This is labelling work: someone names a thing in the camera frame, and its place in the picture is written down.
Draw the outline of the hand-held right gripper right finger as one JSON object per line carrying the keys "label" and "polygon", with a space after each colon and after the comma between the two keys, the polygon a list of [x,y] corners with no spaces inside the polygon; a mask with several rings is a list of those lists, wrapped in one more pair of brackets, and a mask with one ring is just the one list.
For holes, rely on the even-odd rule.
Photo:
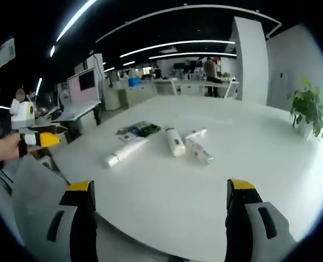
{"label": "hand-held right gripper right finger", "polygon": [[296,246],[289,222],[248,181],[228,179],[225,261],[281,261]]}

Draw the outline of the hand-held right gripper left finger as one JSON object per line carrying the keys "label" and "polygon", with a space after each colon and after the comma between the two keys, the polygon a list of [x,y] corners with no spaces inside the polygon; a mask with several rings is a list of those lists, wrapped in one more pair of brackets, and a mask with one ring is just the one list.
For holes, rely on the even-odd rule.
{"label": "hand-held right gripper left finger", "polygon": [[94,181],[19,201],[19,232],[37,261],[98,261]]}

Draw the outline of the person's left hand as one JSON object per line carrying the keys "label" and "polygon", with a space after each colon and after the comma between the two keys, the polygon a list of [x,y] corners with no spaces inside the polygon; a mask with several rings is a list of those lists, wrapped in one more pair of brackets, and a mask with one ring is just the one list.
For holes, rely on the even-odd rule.
{"label": "person's left hand", "polygon": [[0,139],[0,162],[23,157],[28,153],[28,146],[19,133],[9,134]]}

